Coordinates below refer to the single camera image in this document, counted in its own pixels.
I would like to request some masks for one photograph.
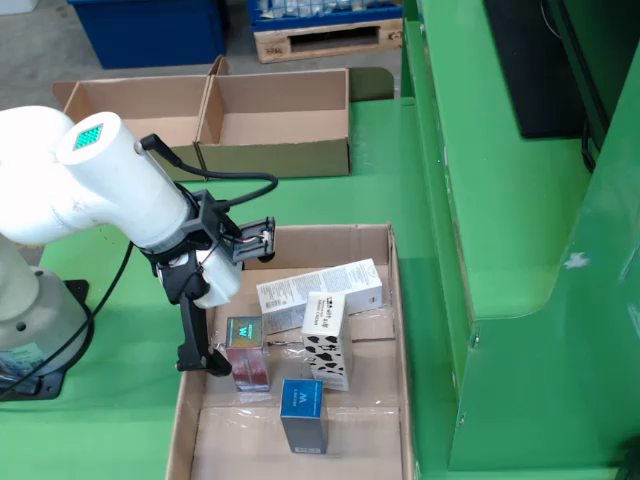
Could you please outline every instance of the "black mount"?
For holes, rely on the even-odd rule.
[[[185,342],[178,347],[178,371],[205,370],[226,376],[231,365],[209,345],[206,312],[194,303],[211,288],[202,276],[196,252],[219,249],[233,264],[252,258],[268,262],[275,255],[275,220],[268,217],[237,226],[226,210],[216,208],[208,191],[180,190],[194,210],[193,218],[181,226],[184,239],[162,253],[140,251],[151,262],[154,275],[160,277],[169,302],[180,305]]]
[[[87,314],[87,317],[91,314],[89,307],[86,305],[87,294],[89,293],[89,282],[86,280],[67,280],[64,282],[73,297],[78,301],[82,309]],[[69,360],[65,365],[58,370],[48,373],[46,375],[36,375],[30,380],[24,382],[16,390],[5,395],[0,402],[8,401],[26,401],[26,400],[51,400],[58,395],[62,390],[62,384],[64,377],[71,367],[73,367],[78,360],[85,354],[91,340],[93,339],[94,325],[93,322],[89,323],[87,327],[87,336],[84,343],[78,352]],[[20,376],[6,375],[0,373],[0,387],[2,383],[11,384],[20,379]]]

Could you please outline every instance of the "sticker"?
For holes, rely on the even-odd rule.
[[[10,350],[0,350],[0,365],[9,373],[24,375],[44,361],[44,356],[35,343]]]
[[[322,453],[319,448],[295,447],[294,450],[296,453]]]

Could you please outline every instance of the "green metal cabinet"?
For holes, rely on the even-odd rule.
[[[578,140],[520,138],[482,1],[420,6],[403,95],[458,399],[448,469],[615,463],[640,433],[640,56],[590,177]]]

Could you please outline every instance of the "blue box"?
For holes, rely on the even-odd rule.
[[[67,1],[104,68],[212,63],[226,51],[224,0]]]
[[[280,419],[293,453],[327,453],[322,380],[285,380]]]

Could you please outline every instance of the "open cardboard box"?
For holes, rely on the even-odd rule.
[[[214,77],[198,148],[208,170],[349,175],[348,70]]]
[[[195,168],[315,177],[350,174],[349,103],[393,88],[382,68],[233,76],[219,57],[207,75],[57,82],[53,93],[74,122],[117,113]],[[153,155],[173,180],[204,180]]]
[[[212,343],[229,316],[259,315],[259,283],[372,258],[385,306],[349,317],[354,365],[349,392],[325,390],[327,455],[293,454],[282,428],[284,378],[310,378],[300,329],[266,337],[271,391],[238,393],[231,377],[183,373],[167,480],[301,478],[413,480],[414,454],[398,257],[389,225],[283,227],[268,264],[248,262],[233,301],[208,311]]]

